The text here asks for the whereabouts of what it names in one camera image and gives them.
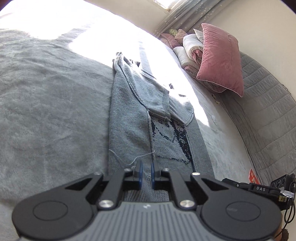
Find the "folded white pink quilt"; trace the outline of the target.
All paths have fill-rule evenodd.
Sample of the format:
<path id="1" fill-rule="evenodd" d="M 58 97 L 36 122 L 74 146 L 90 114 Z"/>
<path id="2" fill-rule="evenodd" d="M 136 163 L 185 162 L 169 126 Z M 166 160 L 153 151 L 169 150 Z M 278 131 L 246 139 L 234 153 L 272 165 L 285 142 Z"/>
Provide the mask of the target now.
<path id="1" fill-rule="evenodd" d="M 223 56 L 204 46 L 203 33 L 188 34 L 182 29 L 162 33 L 160 40 L 177 56 L 181 67 L 203 87 L 222 93 L 232 87 Z"/>

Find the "grey quilted headboard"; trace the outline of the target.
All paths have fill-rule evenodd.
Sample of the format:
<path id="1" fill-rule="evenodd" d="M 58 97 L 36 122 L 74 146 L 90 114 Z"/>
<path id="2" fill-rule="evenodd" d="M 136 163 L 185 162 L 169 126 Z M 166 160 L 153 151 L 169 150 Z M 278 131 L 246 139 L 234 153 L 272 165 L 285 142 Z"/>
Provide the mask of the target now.
<path id="1" fill-rule="evenodd" d="M 261 64 L 240 54 L 244 96 L 226 90 L 222 106 L 236 125 L 262 184 L 295 173 L 295 100 Z"/>

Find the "small white paper tag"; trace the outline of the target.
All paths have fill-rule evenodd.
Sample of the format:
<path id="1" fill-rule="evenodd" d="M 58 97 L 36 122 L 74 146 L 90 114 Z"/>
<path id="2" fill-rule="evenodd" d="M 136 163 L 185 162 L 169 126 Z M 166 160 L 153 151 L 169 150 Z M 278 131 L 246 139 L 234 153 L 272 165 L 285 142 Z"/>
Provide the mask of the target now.
<path id="1" fill-rule="evenodd" d="M 213 123 L 215 123 L 215 124 L 217 123 L 216 118 L 215 118 L 214 115 L 211 115 L 211 120 L 212 120 Z"/>

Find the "grey knitted cat sweater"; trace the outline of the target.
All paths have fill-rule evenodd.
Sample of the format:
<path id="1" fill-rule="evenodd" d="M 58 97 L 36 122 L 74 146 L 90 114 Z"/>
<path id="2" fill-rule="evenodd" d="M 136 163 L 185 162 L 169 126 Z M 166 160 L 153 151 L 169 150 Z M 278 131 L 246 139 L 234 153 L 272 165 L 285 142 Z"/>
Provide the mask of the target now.
<path id="1" fill-rule="evenodd" d="M 183 178 L 199 172 L 214 176 L 194 108 L 170 82 L 155 78 L 145 61 L 117 53 L 109 121 L 108 172 L 143 163 L 142 188 L 125 201 L 168 201 L 166 191 L 152 189 L 151 165 L 178 171 Z"/>

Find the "grey bed sheet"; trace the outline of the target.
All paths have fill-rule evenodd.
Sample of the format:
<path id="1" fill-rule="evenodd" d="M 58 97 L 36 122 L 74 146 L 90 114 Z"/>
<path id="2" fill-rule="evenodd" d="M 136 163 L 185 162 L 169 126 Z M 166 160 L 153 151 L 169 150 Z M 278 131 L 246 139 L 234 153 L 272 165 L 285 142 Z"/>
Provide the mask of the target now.
<path id="1" fill-rule="evenodd" d="M 107 171 L 117 52 L 188 97 L 217 179 L 248 181 L 233 121 L 160 40 L 86 1 L 11 1 L 1 10 L 1 240 L 17 239 L 22 199 Z"/>

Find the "orange red paper card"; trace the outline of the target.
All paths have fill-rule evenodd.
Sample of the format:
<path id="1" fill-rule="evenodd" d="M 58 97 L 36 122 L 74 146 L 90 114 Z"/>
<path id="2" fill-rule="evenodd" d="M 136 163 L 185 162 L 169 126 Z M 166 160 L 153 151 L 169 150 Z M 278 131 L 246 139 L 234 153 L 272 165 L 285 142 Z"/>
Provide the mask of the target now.
<path id="1" fill-rule="evenodd" d="M 248 178 L 249 178 L 250 183 L 260 184 L 259 180 L 257 179 L 257 177 L 252 169 L 249 170 Z"/>

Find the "pink velvet pillow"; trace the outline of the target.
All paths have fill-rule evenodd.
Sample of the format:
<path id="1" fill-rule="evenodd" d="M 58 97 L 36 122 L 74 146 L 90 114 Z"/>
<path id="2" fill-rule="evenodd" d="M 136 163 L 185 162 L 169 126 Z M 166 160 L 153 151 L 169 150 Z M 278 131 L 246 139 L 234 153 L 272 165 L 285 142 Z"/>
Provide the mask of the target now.
<path id="1" fill-rule="evenodd" d="M 197 80 L 231 90 L 244 96 L 241 57 L 238 40 L 214 25 L 203 23 L 203 55 Z"/>

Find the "floral curtain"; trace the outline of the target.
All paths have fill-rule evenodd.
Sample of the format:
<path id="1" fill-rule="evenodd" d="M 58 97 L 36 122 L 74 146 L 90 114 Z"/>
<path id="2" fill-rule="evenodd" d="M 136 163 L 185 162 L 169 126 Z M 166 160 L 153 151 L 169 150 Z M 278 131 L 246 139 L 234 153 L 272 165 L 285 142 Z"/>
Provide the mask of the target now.
<path id="1" fill-rule="evenodd" d="M 222 1 L 180 1 L 160 22 L 152 35 L 158 38 L 170 29 L 189 31 L 207 13 L 214 13 L 214 8 L 218 8 L 221 3 Z"/>

